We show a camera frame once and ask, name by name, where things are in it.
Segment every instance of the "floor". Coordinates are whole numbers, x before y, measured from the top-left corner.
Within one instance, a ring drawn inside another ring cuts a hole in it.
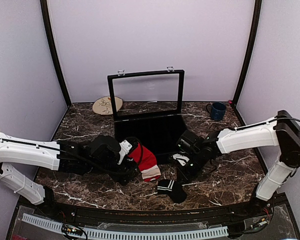
[[[215,122],[206,112],[207,102],[184,102],[182,117],[188,129],[205,137],[209,132],[226,127],[236,127],[240,123],[232,108],[227,105],[224,119]],[[68,110],[55,140],[69,140],[87,144],[99,134],[114,136],[112,115],[93,113],[92,103],[75,103]],[[145,103],[125,102],[122,113],[142,113],[166,110],[169,102]],[[173,203],[167,195],[157,195],[157,182],[144,182],[139,175],[126,186],[115,183],[106,174],[86,174],[84,176],[51,171],[40,168],[36,182],[49,186],[54,191],[55,200],[76,206],[131,211],[173,211],[205,207],[224,206],[250,199],[255,185],[264,177],[262,167],[252,149],[225,154],[214,161],[217,171],[209,171],[209,164],[193,182],[184,185],[188,197],[183,203]],[[160,165],[161,178],[176,180],[176,167]]]

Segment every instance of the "metal hinge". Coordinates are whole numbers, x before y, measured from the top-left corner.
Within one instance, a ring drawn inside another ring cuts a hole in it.
[[[173,66],[167,66],[166,69],[167,69],[168,72],[174,72],[175,71]]]
[[[126,75],[124,69],[118,70],[118,76],[124,76],[124,75]]]

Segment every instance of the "black sock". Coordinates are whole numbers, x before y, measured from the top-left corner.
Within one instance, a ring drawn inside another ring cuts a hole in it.
[[[187,198],[186,192],[182,189],[182,185],[174,180],[164,179],[158,182],[158,194],[167,194],[174,203],[180,204]]]

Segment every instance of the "blue mug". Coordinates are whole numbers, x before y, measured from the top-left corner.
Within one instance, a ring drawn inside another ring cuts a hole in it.
[[[214,102],[212,104],[207,104],[205,109],[210,114],[212,120],[221,121],[224,118],[227,106],[222,102]]]

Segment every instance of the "black frame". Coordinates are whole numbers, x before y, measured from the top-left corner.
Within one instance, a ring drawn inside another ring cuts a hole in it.
[[[255,0],[254,2],[254,10],[253,10],[249,40],[245,51],[245,56],[243,60],[239,81],[236,86],[235,93],[232,100],[232,104],[234,105],[234,107],[236,107],[238,104],[247,77],[248,68],[250,65],[250,60],[251,60],[252,52],[254,50],[254,45],[257,36],[257,30],[258,30],[258,24],[259,24],[260,12],[261,12],[261,4],[262,4],[262,0]]]
[[[131,114],[131,115],[121,115],[121,116],[118,115],[117,108],[116,108],[116,102],[115,102],[115,91],[114,91],[114,82],[113,82],[114,79],[125,79],[125,78],[132,78],[132,77],[154,76],[154,75],[169,75],[169,74],[179,74],[178,96],[177,96],[176,109],[159,111],[159,112]],[[181,114],[182,96],[183,96],[183,90],[184,90],[184,78],[185,78],[184,70],[144,71],[144,72],[133,72],[133,73],[126,73],[126,74],[109,75],[107,77],[107,79],[108,79],[114,121],[117,122],[117,121],[122,121],[122,120],[131,120],[131,119],[138,119],[138,118],[151,118],[151,117]]]
[[[49,17],[49,9],[48,9],[47,0],[40,0],[40,5],[41,5],[41,12],[42,12],[42,18],[43,18],[43,23],[44,23],[46,39],[48,41],[55,73],[56,73],[56,76],[59,81],[59,85],[60,85],[60,88],[61,88],[61,91],[63,94],[64,101],[65,101],[66,105],[68,107],[70,107],[72,103],[71,103],[69,92],[68,92],[68,89],[66,86],[65,78],[64,78],[64,75],[61,70],[58,54],[57,54],[56,44],[55,44],[54,35],[52,32],[52,27],[51,27],[51,22],[50,22],[50,17]]]

